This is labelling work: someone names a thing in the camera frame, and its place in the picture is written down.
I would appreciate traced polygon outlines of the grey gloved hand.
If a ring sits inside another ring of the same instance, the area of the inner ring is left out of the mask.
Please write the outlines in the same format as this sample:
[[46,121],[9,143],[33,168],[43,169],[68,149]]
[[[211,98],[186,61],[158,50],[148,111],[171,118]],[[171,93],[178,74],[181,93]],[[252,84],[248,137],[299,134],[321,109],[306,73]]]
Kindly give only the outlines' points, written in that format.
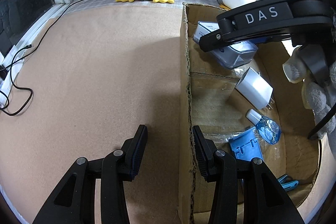
[[314,114],[315,129],[309,139],[322,139],[325,135],[335,155],[335,55],[327,63],[323,49],[317,45],[295,48],[282,65],[290,83],[303,83],[303,105]]

